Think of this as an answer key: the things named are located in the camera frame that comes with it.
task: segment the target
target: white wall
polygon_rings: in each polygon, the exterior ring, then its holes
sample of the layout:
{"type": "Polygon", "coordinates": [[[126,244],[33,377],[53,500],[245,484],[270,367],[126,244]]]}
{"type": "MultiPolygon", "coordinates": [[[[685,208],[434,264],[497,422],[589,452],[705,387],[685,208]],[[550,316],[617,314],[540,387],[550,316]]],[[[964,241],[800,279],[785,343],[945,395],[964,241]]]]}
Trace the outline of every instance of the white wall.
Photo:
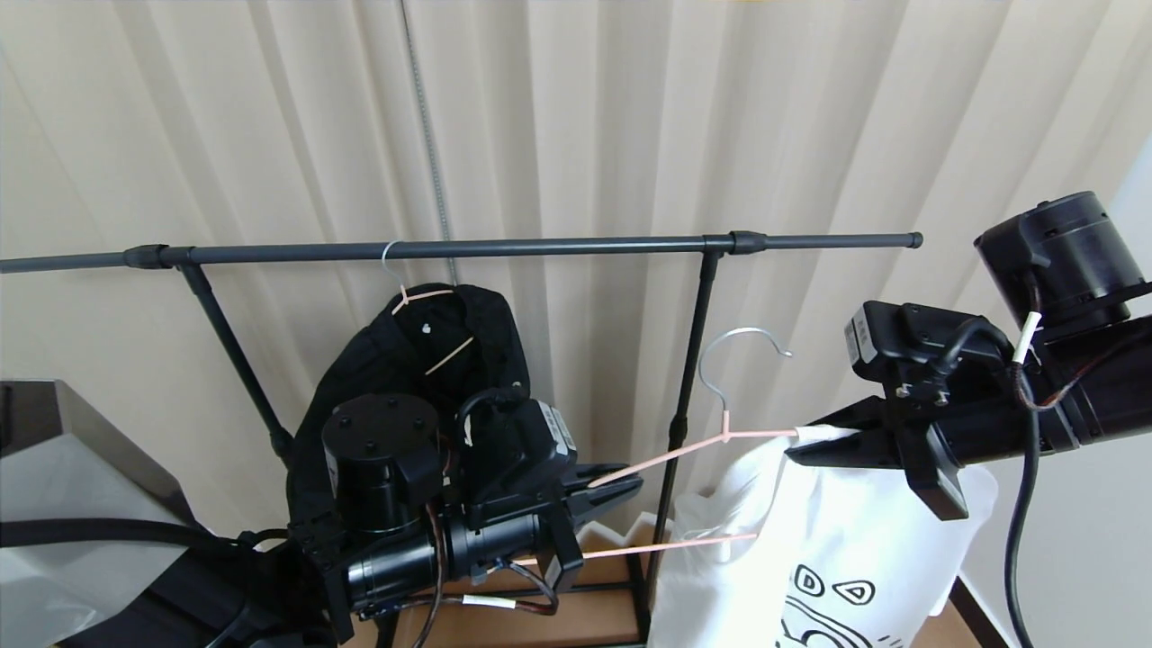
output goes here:
{"type": "MultiPolygon", "coordinates": [[[[1145,277],[1152,276],[1152,140],[1107,206],[1145,277]]],[[[1134,302],[1131,310],[1152,312],[1152,297],[1134,302]]],[[[1152,435],[1040,462],[1018,565],[1021,606],[1037,646],[1152,643],[1149,461],[1152,435]]],[[[990,466],[1000,499],[964,564],[970,585],[1006,628],[1001,572],[1020,466],[1018,459],[990,466]]]]}

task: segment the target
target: black frame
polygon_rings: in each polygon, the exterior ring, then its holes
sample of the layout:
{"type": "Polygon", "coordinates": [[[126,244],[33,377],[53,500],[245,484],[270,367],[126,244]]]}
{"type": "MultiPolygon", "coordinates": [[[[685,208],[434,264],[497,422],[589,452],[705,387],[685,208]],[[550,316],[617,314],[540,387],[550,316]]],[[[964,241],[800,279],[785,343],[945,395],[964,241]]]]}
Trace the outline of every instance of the black frame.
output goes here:
{"type": "MultiPolygon", "coordinates": [[[[676,412],[668,425],[668,450],[677,450],[688,436],[688,407],[691,401],[694,371],[699,357],[707,319],[712,286],[715,281],[720,259],[725,255],[750,255],[780,249],[831,249],[831,248],[918,248],[924,238],[916,232],[907,234],[827,234],[802,236],[770,236],[756,232],[730,232],[697,236],[624,236],[590,239],[539,239],[539,240],[492,240],[492,241],[426,241],[395,242],[388,249],[388,258],[473,258],[506,256],[558,256],[601,254],[700,254],[699,282],[692,323],[684,356],[684,371],[680,383],[676,412]]],[[[170,247],[165,244],[139,246],[122,253],[98,253],[0,259],[0,274],[20,272],[44,272],[52,270],[75,270],[93,268],[135,268],[142,270],[177,269],[189,288],[200,302],[212,329],[251,397],[260,419],[268,429],[273,450],[281,458],[288,455],[293,437],[280,424],[272,405],[252,367],[240,346],[228,318],[204,273],[204,265],[220,263],[280,263],[306,261],[379,261],[387,242],[367,243],[306,243],[280,246],[228,246],[228,247],[170,247]]],[[[657,522],[652,542],[662,541],[672,507],[672,491],[676,481],[677,460],[665,464],[664,482],[657,507],[657,522]]],[[[630,589],[636,611],[639,643],[647,640],[650,605],[655,592],[655,579],[660,567],[660,552],[650,558],[647,574],[643,573],[638,558],[629,556],[629,581],[594,586],[600,589],[630,589]]]]}

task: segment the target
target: black jacket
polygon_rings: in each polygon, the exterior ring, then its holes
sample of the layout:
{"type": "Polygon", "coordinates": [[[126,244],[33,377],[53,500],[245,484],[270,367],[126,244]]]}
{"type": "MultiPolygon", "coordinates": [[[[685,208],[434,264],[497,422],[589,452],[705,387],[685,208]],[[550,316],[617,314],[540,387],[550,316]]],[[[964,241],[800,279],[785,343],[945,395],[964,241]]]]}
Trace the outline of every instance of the black jacket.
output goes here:
{"type": "MultiPolygon", "coordinates": [[[[414,287],[409,295],[453,288],[445,284],[414,287]]],[[[469,395],[520,382],[530,390],[524,348],[503,296],[477,286],[410,302],[395,316],[400,295],[348,342],[320,378],[293,444],[288,469],[288,510],[302,520],[333,506],[320,430],[342,402],[367,393],[409,393],[440,413],[441,431],[450,430],[469,395]],[[455,357],[431,369],[469,337],[476,339],[455,357]]]]}

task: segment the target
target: beige curtain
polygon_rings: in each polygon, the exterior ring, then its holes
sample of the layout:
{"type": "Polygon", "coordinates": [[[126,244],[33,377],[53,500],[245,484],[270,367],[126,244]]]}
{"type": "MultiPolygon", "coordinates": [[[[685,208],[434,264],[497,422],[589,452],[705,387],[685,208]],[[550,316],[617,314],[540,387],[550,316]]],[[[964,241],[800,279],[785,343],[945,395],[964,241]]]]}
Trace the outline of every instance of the beige curtain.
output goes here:
{"type": "MultiPolygon", "coordinates": [[[[0,3],[5,257],[146,242],[922,231],[920,250],[726,259],[707,337],[734,425],[871,392],[841,327],[866,299],[987,312],[971,249],[1036,202],[1106,202],[1152,130],[1146,0],[0,3]]],[[[445,262],[397,263],[410,281],[445,262]]],[[[581,458],[661,451],[698,257],[461,259],[513,304],[536,393],[581,458]]],[[[295,429],[395,293],[379,264],[213,266],[295,429]]],[[[2,279],[2,372],[71,385],[222,533],[281,523],[282,467],[174,272],[2,279]]],[[[718,402],[697,390],[690,438],[718,402]]],[[[713,481],[737,443],[689,458],[713,481]]],[[[653,506],[646,475],[629,513],[653,506]]]]}

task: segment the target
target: metal hook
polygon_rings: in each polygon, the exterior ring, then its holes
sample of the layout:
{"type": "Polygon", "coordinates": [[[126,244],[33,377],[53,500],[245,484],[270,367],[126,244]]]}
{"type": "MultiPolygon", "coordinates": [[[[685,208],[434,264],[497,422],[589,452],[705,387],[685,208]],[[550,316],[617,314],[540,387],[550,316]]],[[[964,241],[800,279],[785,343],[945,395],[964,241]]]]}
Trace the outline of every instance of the metal hook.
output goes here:
{"type": "Polygon", "coordinates": [[[388,274],[392,274],[393,278],[396,279],[396,282],[400,284],[400,288],[403,289],[404,288],[404,278],[401,277],[399,273],[396,273],[395,270],[388,268],[388,250],[392,249],[392,246],[395,246],[396,243],[401,243],[401,242],[403,242],[403,241],[399,241],[399,240],[396,240],[396,241],[388,241],[388,244],[384,247],[384,254],[380,255],[380,265],[384,266],[384,271],[385,272],[387,272],[388,274]]]}
{"type": "Polygon", "coordinates": [[[704,386],[707,387],[712,393],[714,393],[718,397],[720,397],[720,405],[723,406],[725,410],[728,409],[728,398],[723,394],[722,391],[720,391],[720,387],[718,387],[713,383],[708,382],[708,379],[704,376],[704,360],[708,356],[708,353],[711,353],[712,349],[718,344],[720,344],[720,342],[722,342],[722,341],[725,341],[728,338],[732,338],[734,336],[740,336],[741,333],[760,333],[763,336],[766,336],[768,338],[768,340],[772,341],[772,346],[775,347],[776,353],[779,353],[780,355],[782,355],[785,357],[791,357],[793,356],[793,353],[790,351],[788,351],[786,348],[780,348],[780,344],[776,342],[776,339],[772,336],[771,331],[768,331],[767,329],[760,329],[760,327],[757,327],[757,326],[742,326],[740,329],[733,329],[732,331],[728,331],[726,333],[719,334],[714,340],[712,340],[711,342],[708,342],[708,346],[704,347],[704,353],[700,354],[700,359],[696,362],[696,372],[699,375],[700,382],[704,383],[704,386]]]}

